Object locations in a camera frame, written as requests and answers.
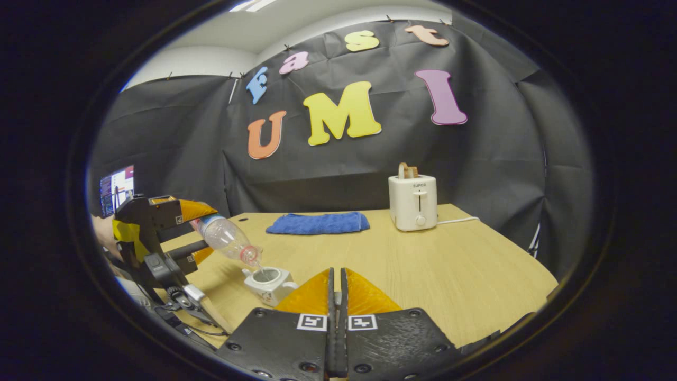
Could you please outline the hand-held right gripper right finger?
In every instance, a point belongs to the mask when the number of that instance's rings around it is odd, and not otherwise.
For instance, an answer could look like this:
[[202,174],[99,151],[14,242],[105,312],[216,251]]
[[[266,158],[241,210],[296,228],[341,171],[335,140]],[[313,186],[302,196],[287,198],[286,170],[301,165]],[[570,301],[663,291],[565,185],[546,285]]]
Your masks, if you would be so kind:
[[424,309],[395,307],[377,313],[374,306],[356,313],[358,304],[374,301],[374,285],[341,269],[342,296],[338,323],[338,375],[348,380],[423,380],[463,355]]

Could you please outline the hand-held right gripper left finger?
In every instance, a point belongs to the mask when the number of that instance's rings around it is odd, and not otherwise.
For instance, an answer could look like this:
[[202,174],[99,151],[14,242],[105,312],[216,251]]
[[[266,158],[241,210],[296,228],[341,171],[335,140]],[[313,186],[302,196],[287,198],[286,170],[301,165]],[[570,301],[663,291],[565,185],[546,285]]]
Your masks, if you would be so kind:
[[253,378],[329,380],[335,375],[336,325],[334,268],[328,268],[277,309],[252,309],[217,356]]

